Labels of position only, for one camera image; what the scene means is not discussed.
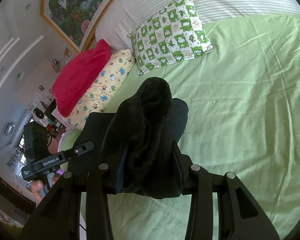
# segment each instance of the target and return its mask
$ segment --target finger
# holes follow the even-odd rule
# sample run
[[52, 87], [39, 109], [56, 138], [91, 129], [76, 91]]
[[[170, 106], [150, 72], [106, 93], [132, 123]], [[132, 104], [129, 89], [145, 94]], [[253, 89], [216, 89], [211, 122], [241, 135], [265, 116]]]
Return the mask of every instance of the finger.
[[34, 195], [36, 206], [38, 206], [42, 200], [42, 197], [39, 194], [39, 190], [41, 189], [43, 189], [43, 182], [41, 180], [34, 180], [31, 182], [31, 191]]
[[59, 174], [54, 175], [52, 178], [52, 185], [54, 185], [58, 181], [58, 179], [60, 179], [60, 177], [61, 175]]

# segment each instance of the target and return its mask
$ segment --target black round object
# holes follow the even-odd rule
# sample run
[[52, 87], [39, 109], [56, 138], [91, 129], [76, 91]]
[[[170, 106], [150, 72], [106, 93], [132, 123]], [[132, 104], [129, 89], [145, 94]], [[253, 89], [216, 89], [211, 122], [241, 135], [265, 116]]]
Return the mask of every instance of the black round object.
[[35, 116], [38, 117], [39, 119], [44, 118], [44, 113], [39, 108], [35, 108], [33, 110], [33, 112], [34, 112]]

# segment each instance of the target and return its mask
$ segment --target bed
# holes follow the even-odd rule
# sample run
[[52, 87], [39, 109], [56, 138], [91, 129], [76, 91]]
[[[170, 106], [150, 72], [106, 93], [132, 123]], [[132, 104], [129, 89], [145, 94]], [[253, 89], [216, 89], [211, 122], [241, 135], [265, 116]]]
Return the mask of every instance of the bed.
[[[126, 35], [169, 1], [114, 0], [96, 39], [132, 49]], [[295, 0], [194, 3], [215, 50], [140, 77], [135, 65], [105, 112], [115, 112], [146, 78], [164, 78], [173, 97], [189, 106], [181, 152], [209, 172], [236, 173], [285, 239], [300, 220], [300, 6]], [[79, 133], [71, 132], [60, 149], [71, 148]], [[184, 239], [189, 207], [189, 196], [109, 195], [114, 238]]]

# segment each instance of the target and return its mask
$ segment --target black cloth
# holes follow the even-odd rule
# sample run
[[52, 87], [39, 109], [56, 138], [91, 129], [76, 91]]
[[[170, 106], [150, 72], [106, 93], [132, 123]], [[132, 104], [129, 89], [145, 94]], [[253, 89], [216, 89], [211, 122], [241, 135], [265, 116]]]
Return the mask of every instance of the black cloth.
[[69, 162], [74, 174], [88, 172], [110, 158], [122, 157], [128, 145], [121, 192], [154, 198], [177, 197], [171, 156], [186, 127], [187, 104], [171, 98], [168, 83], [149, 78], [115, 114], [91, 113], [75, 146], [92, 140], [95, 149]]

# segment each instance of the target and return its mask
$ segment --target silver screw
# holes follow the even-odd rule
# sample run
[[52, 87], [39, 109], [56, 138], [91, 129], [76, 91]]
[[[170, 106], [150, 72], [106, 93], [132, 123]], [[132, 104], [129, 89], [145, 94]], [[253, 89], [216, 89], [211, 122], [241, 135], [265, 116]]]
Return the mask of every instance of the silver screw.
[[99, 169], [102, 170], [102, 171], [108, 169], [108, 167], [109, 167], [109, 166], [108, 166], [108, 164], [106, 164], [106, 163], [101, 163], [101, 164], [99, 165]]
[[65, 179], [69, 179], [69, 178], [72, 177], [72, 173], [71, 173], [70, 171], [66, 171], [66, 172], [63, 174], [63, 177], [64, 177]]
[[197, 165], [197, 164], [194, 164], [194, 165], [191, 166], [191, 170], [198, 171], [198, 170], [200, 170], [200, 166]]
[[227, 177], [228, 177], [229, 179], [234, 179], [234, 178], [235, 178], [235, 174], [234, 174], [233, 172], [228, 172], [228, 173], [227, 173]]

